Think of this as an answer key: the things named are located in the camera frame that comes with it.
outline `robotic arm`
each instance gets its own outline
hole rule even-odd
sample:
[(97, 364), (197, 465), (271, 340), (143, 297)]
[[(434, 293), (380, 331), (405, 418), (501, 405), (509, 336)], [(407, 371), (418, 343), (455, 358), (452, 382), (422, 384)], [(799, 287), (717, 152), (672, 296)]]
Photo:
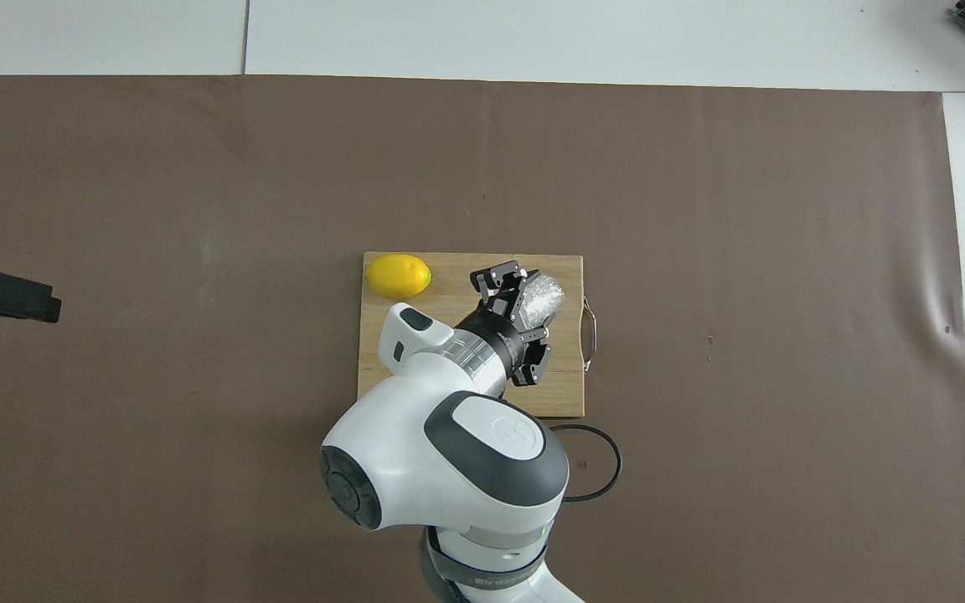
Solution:
[(441, 600), (577, 602), (544, 561), (568, 459), (546, 426), (501, 399), (509, 379), (543, 377), (563, 291), (517, 262), (471, 280), (482, 300), (456, 327), (390, 308), (379, 357), (392, 377), (326, 435), (326, 488), (361, 528), (424, 526), (419, 562)]

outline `white table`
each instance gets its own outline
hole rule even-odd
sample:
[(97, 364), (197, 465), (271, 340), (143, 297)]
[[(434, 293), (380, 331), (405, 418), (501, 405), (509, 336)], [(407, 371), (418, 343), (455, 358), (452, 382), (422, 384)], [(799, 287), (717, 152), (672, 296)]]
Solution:
[(118, 4), (0, 0), (0, 73), (306, 73), (949, 92), (965, 302), (965, 33), (948, 22), (950, 1)]

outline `brown tablecloth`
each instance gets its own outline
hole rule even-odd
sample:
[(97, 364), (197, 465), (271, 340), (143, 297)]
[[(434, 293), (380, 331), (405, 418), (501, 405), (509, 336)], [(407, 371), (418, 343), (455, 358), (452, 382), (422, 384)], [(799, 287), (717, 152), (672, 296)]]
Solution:
[(406, 248), (585, 256), (583, 598), (965, 600), (940, 95), (264, 76), (0, 77), (0, 271), (64, 301), (0, 319), (0, 600), (426, 600), (317, 461)]

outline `yellow lemon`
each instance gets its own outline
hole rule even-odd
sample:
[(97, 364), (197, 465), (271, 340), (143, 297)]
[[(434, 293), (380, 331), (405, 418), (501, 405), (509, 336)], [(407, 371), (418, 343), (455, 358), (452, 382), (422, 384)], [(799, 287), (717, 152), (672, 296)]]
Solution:
[(371, 289), (379, 295), (407, 299), (430, 285), (430, 267), (407, 253), (386, 253), (375, 257), (364, 272)]

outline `cutting board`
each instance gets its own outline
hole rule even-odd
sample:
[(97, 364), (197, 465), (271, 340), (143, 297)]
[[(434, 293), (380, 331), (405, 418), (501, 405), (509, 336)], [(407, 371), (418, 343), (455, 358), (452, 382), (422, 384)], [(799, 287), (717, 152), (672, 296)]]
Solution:
[[(372, 260), (385, 252), (364, 253), (360, 275)], [(478, 305), (467, 275), (472, 271), (517, 260), (528, 271), (539, 270), (553, 277), (564, 289), (564, 302), (550, 324), (552, 350), (549, 366), (539, 385), (516, 387), (509, 382), (505, 398), (535, 416), (579, 417), (583, 405), (583, 352), (580, 348), (580, 321), (583, 309), (583, 259), (579, 255), (501, 255), (501, 253), (421, 253), (407, 252), (422, 259), (433, 274), (430, 286), (421, 294), (406, 299), (419, 312), (456, 326)], [(359, 314), (359, 378), (357, 396), (390, 376), (379, 359), (379, 334), (386, 313), (397, 299), (382, 297), (363, 278)]]

